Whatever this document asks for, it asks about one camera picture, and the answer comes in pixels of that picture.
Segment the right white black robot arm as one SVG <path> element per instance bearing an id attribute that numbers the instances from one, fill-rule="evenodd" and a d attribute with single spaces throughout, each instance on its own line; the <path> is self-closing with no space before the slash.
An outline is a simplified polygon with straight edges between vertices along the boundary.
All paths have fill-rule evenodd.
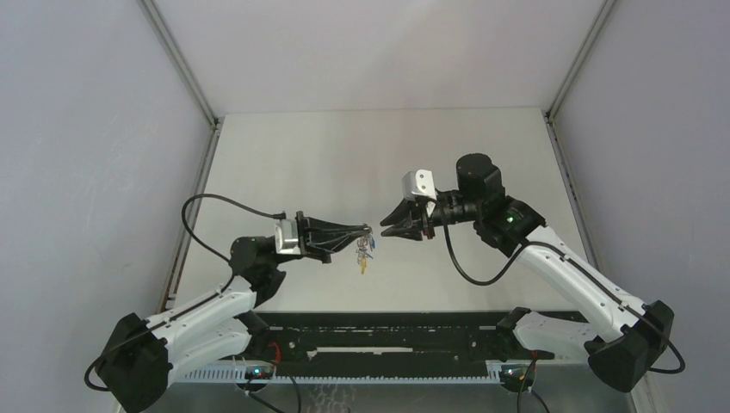
<path id="1" fill-rule="evenodd" d="M 480 240 L 540 276 L 581 315 L 578 322 L 516 308 L 501 323 L 498 349 L 518 358 L 526 351 L 581 361 L 604 384 L 629 392 L 665 351 L 674 351 L 675 314 L 666 303 L 647 303 L 581 258 L 529 204 L 506 193 L 500 169 L 482 153 L 460 157 L 457 186 L 437 189 L 429 170 L 401 180 L 402 201 L 382 221 L 386 237 L 431 239 L 437 228 L 469 223 Z"/>

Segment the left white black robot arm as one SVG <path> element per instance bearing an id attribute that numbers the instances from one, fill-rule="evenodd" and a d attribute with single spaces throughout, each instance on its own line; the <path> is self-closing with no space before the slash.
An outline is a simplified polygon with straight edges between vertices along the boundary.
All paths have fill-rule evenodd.
<path id="1" fill-rule="evenodd" d="M 296 213 L 275 216 L 270 236 L 236 238 L 226 262 L 230 278 L 199 297 L 149 317 L 130 313 L 114 327 L 84 383 L 109 391 L 126 412 L 142 412 L 184 375 L 227 356 L 263 356 L 269 326 L 256 314 L 285 280 L 285 262 L 323 264 L 371 234 L 368 225 L 342 225 Z"/>

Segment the metal keyring with yellow tag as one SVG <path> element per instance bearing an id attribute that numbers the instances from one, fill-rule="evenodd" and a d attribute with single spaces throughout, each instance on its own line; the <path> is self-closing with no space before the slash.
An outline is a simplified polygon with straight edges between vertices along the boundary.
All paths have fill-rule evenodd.
<path id="1" fill-rule="evenodd" d="M 373 260 L 372 253 L 376 248 L 376 242 L 372 229 L 367 229 L 356 240 L 357 265 L 360 268 L 360 274 L 365 274 L 368 262 Z"/>

